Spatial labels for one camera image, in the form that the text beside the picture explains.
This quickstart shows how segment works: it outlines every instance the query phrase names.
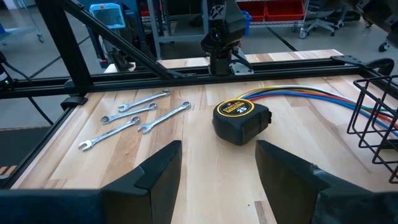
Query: butcher block tabletop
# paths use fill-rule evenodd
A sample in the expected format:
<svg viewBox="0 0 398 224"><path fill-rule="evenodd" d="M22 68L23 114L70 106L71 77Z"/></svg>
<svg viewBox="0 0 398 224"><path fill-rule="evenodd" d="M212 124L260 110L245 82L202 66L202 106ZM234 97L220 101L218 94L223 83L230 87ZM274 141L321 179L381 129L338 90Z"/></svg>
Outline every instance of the butcher block tabletop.
<svg viewBox="0 0 398 224"><path fill-rule="evenodd" d="M341 54L335 50L314 50L255 54L247 58L250 62L267 62L334 55ZM168 68L208 65L207 58L161 62ZM115 72L114 67L106 72ZM258 100L256 103L272 111L272 123L244 146L220 139L211 123L218 103L253 88L307 85L357 100L359 90L353 82L359 79L359 75L352 75L168 88L170 96L154 101L157 110L139 114L141 123L155 120L183 101L189 101L192 107L159 124L149 134L137 132L138 125L131 126L82 152L78 150L80 142L131 118L103 125L101 117L117 114L119 105L165 88L90 93L87 103L72 111L12 188L96 189L133 170L171 141L182 140L182 173L172 223L275 223L254 158L255 142L263 139L366 189L396 190L398 186L388 183L391 173L383 165L372 164L373 153L360 149L359 137L346 133L352 111L339 105L293 96ZM382 94L380 89L370 88L373 93ZM398 104L393 98L387 102ZM366 121L361 118L359 124Z"/></svg>

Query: chair leg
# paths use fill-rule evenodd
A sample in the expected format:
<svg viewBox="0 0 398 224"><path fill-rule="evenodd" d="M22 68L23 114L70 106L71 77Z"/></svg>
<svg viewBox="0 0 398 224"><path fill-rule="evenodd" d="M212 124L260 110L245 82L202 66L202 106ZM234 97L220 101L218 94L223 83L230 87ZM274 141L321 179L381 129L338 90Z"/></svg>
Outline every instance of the chair leg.
<svg viewBox="0 0 398 224"><path fill-rule="evenodd" d="M309 32L310 30L312 30L313 28L315 28L315 27L317 27L317 26L319 26L319 19L315 19L312 23L311 23L311 25L308 27L308 28L306 28L306 31L307 32Z"/></svg>

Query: shelf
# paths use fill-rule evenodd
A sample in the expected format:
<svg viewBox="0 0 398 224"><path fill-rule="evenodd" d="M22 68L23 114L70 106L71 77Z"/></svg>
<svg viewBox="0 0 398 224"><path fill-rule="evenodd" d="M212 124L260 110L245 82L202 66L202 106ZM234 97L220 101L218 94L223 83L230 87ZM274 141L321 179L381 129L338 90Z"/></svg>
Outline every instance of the shelf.
<svg viewBox="0 0 398 224"><path fill-rule="evenodd" d="M304 21L272 21L272 22L251 22L250 28L261 28L261 27L302 27Z"/></svg>

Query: black tape measure case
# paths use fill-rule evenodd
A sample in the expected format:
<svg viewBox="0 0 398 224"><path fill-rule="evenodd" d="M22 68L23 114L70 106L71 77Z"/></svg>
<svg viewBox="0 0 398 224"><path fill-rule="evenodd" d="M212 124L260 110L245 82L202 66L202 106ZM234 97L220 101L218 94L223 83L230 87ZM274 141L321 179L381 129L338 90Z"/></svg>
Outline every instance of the black tape measure case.
<svg viewBox="0 0 398 224"><path fill-rule="evenodd" d="M244 99L226 100L213 111L213 126L218 137L242 146L271 123L268 107Z"/></svg>

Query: wrench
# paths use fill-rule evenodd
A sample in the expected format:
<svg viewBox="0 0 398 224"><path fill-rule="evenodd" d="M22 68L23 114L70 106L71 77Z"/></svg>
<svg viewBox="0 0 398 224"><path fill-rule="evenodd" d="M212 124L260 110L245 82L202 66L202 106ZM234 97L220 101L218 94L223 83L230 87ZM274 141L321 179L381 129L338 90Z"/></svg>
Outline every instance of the wrench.
<svg viewBox="0 0 398 224"><path fill-rule="evenodd" d="M163 90L161 93L158 93L156 95L150 96L148 98L142 99L140 101L137 102L133 102L133 103L125 103L123 105L120 105L119 108L119 112L125 112L127 110L129 110L130 108L132 108L133 106L137 106L140 105L142 103L146 103L148 101L154 100L156 98L162 97L162 96L169 96L170 95L170 90Z"/></svg>
<svg viewBox="0 0 398 224"><path fill-rule="evenodd" d="M108 131L107 133L104 133L104 134L102 134L102 135L100 135L97 138L94 138L92 140L83 141L82 143L79 144L79 150L82 150L83 152L85 152L85 151L91 149L95 144L99 143L100 141L102 141L102 140L104 140L104 139L106 139L108 137L111 137L112 135L114 135L114 134L116 134L116 133L118 133L118 132L120 132L120 131L128 128L128 127L130 127L130 126L133 126L133 125L135 125L135 124L137 124L139 122L140 122L139 117L138 116L134 116L126 124L120 125L119 127L114 128L114 129Z"/></svg>
<svg viewBox="0 0 398 224"><path fill-rule="evenodd" d="M145 106L141 109L133 110L130 112L119 113L117 115L103 116L101 118L101 122L102 122L102 124L109 124L110 122L112 122L116 119L124 118L125 116L130 116L130 115L138 114L138 113L145 112L145 111L156 110L156 108L157 108L156 103L150 103L148 106Z"/></svg>
<svg viewBox="0 0 398 224"><path fill-rule="evenodd" d="M168 112L167 114L157 118L153 122L140 125L138 127L138 131L143 131L143 134L148 134L154 126L165 121L167 118L177 114L178 112L183 111L185 109L189 109L189 108L191 108L191 103L188 101L184 101L178 108L175 108L174 110Z"/></svg>

